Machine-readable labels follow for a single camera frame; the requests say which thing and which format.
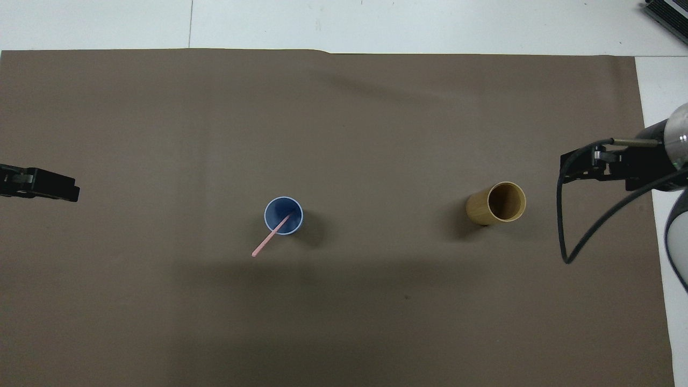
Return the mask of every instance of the pink straw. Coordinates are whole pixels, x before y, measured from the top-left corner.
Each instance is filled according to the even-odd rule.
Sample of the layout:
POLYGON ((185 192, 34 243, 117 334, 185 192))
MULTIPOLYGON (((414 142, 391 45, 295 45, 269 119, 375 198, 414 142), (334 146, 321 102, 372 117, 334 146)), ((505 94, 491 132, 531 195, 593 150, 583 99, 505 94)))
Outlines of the pink straw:
POLYGON ((289 217, 290 217, 291 215, 292 215, 292 214, 290 213, 290 214, 287 215, 284 219, 282 219, 282 221, 277 225, 277 227, 275 227, 275 228, 272 230, 272 232, 269 233, 268 236, 265 237, 265 239, 263 240, 263 242, 260 242, 260 244, 258 245, 258 247, 256 247, 256 249, 251 253, 251 256, 252 256, 252 257, 255 257, 256 255, 258 255, 258 253, 260 253, 260 251, 265 247, 265 245, 268 244, 268 242, 272 239, 272 237, 275 236, 275 234, 279 231, 279 229, 287 222, 287 219, 289 219, 289 217))

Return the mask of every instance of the black cable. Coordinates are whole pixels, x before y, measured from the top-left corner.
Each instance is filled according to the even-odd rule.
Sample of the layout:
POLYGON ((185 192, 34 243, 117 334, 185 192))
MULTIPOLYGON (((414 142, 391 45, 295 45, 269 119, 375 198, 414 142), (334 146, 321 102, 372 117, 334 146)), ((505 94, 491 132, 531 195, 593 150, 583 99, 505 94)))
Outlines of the black cable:
POLYGON ((568 159, 566 159, 566 162, 561 166, 561 169, 559 170, 559 179, 557 179, 557 231, 559 232, 559 250, 561 250, 561 258, 566 264, 570 264, 576 258, 576 255, 578 255, 578 253, 575 249, 574 253, 572 253, 570 257, 566 253, 566 241, 563 237, 563 216, 561 211, 561 188, 563 187, 563 179, 566 177, 566 172, 568 172, 568 169, 571 168, 573 162, 582 154, 589 152, 591 149, 594 149, 599 145, 609 145, 613 143, 613 138, 607 138, 606 140, 600 140, 595 141, 594 143, 590 143, 585 147, 582 147, 577 151, 573 152, 573 154, 568 159))
POLYGON ((563 186, 563 179, 566 176, 566 172, 568 171, 568 168, 571 166, 571 164, 575 161, 575 158, 578 158, 581 154, 585 153, 586 151, 590 151, 591 148, 594 148, 598 145, 606 145, 606 144, 613 144, 614 139, 610 138, 607 140, 600 140, 596 141, 592 144, 586 145, 585 147, 582 147, 581 149, 578 149, 567 161, 564 163, 564 165, 561 166, 561 171, 559 171, 559 179, 557 181, 557 231, 559 232, 559 248, 561 249, 561 258, 563 259, 564 263, 570 264, 573 262, 573 260, 576 258, 578 253, 581 251, 583 246, 588 242, 588 240, 592 237, 593 234, 604 224, 609 218, 611 218, 616 212, 618 212, 620 209, 625 207, 628 203, 632 202, 633 200, 636 200, 637 198, 640 198, 642 195, 646 194, 647 192, 651 191, 653 188, 657 188, 666 182, 669 182, 670 180, 676 179, 676 178, 682 178, 686 177, 688 178, 688 168, 684 169, 679 169, 678 171, 668 174, 662 178, 659 178, 653 182, 650 182, 641 188, 633 191, 629 196, 626 196, 622 201, 616 203, 612 208, 608 209, 586 232, 583 234, 583 237, 581 240, 576 244, 576 247, 571 251, 571 255, 569 256, 566 253, 566 244, 564 242, 564 237, 563 237, 563 219, 561 215, 561 189, 563 186))

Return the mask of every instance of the blue cup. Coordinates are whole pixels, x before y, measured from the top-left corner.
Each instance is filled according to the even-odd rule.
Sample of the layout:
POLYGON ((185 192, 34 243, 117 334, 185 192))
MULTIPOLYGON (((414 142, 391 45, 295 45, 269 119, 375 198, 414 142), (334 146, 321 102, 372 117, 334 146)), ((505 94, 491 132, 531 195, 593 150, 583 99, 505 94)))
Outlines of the blue cup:
POLYGON ((289 235, 301 227, 303 223, 303 209, 299 202, 289 196, 274 198, 265 207, 265 214, 263 215, 265 225, 272 231, 290 213, 292 215, 282 228, 279 229, 278 235, 289 235))

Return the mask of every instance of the bamboo cup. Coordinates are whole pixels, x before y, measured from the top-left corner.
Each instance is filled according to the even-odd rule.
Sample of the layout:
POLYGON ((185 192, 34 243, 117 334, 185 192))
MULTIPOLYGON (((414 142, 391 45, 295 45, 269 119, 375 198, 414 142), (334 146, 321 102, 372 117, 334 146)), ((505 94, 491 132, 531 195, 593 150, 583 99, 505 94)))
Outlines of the bamboo cup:
POLYGON ((474 193, 466 202, 466 213, 473 223, 513 222, 526 210, 526 194, 518 184, 503 181, 474 193))

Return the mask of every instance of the white floor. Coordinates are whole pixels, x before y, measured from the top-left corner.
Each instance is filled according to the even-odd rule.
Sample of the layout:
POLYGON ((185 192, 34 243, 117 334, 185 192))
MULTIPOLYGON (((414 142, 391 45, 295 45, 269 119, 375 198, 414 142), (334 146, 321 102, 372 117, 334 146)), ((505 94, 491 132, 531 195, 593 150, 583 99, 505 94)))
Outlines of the white floor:
MULTIPOLYGON (((310 48, 636 56, 645 124, 688 102, 688 45, 630 0, 4 0, 0 50, 310 48)), ((688 294, 663 228, 675 193, 653 192, 674 377, 688 387, 688 294)))

